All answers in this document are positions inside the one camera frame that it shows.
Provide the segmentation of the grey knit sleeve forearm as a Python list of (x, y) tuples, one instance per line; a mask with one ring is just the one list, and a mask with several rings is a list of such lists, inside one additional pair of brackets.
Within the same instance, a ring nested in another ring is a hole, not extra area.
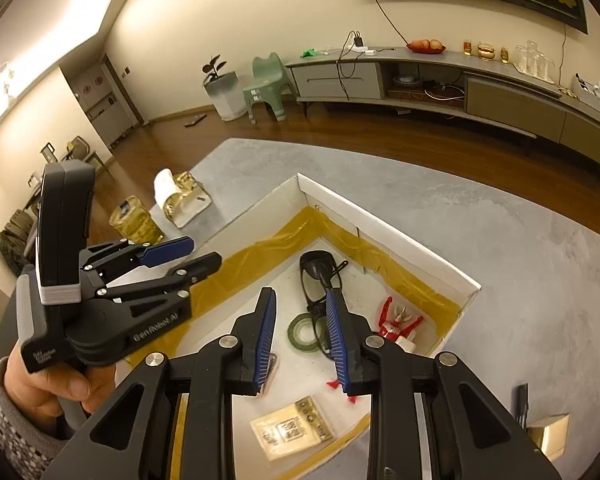
[(38, 480), (67, 440), (44, 434), (20, 413), (6, 392), (7, 358), (0, 361), (0, 450), (21, 479)]

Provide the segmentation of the person left hand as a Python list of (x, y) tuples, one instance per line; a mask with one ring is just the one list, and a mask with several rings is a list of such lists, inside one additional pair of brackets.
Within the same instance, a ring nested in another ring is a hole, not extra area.
[(80, 373), (66, 363), (30, 374), (20, 345), (15, 344), (7, 360), (4, 386), (18, 411), (38, 430), (52, 436), (57, 419), (64, 414), (59, 398), (78, 402), (84, 412), (93, 414), (116, 388), (114, 376), (115, 365), (87, 367)]

